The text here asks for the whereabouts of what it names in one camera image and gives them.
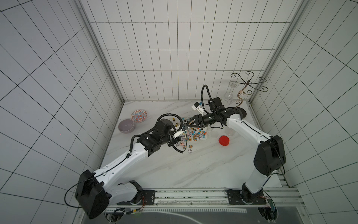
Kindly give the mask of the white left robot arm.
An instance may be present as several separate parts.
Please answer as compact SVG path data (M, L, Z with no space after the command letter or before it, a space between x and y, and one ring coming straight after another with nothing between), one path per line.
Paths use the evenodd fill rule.
M158 117L150 130L132 136L128 151L111 163L94 172L84 171L74 185L75 199L89 219L94 219L114 203L138 203L143 189L136 181L117 184L120 177L133 165L143 161L160 150L162 145L175 147L188 126L180 116L180 125L176 127L166 119L167 113Z

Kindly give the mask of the clear lollipop jar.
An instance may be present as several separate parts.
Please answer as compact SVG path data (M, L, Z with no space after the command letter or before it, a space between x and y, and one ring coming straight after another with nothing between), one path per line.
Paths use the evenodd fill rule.
M225 133L226 133L226 135L228 135L228 136L233 136L233 135L235 135L236 131L233 130L233 129L231 129L231 128L229 128L229 127L226 127Z

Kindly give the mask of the jar of pastel candies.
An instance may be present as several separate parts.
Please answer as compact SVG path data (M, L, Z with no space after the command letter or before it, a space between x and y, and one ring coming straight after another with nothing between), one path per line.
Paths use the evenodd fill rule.
M191 131L186 130L180 135L180 141L176 143L176 146L186 146L189 141L191 141Z

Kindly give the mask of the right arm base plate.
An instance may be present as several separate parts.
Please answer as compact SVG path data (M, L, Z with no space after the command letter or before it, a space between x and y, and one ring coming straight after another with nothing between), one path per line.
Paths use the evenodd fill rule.
M261 189L257 193L251 193L248 189L228 189L226 190L228 203L230 205L266 205L267 201Z

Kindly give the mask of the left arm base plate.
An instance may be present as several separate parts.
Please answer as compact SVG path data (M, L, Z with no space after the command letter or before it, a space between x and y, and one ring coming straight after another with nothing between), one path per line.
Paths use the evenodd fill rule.
M117 205L154 205L155 193L155 190L143 190L138 192L131 201L119 202Z

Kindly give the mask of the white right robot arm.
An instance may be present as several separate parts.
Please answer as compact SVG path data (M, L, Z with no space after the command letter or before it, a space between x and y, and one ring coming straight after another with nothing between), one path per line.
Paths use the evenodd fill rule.
M212 98L208 92L208 106L205 109L203 98L195 102L192 109L199 114L186 122L188 127L204 128L219 122L244 137L257 147L254 157L254 169L249 179L243 184L241 194L253 198L263 191L271 175L286 163L283 140L280 136L265 133L245 120L246 111L240 107L224 107L219 97Z

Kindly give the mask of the red jar lid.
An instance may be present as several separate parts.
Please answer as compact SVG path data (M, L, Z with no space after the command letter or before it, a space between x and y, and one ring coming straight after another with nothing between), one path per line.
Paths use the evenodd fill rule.
M227 136L221 136L219 138L219 144L222 145L222 146L228 146L230 143L230 139L227 137Z

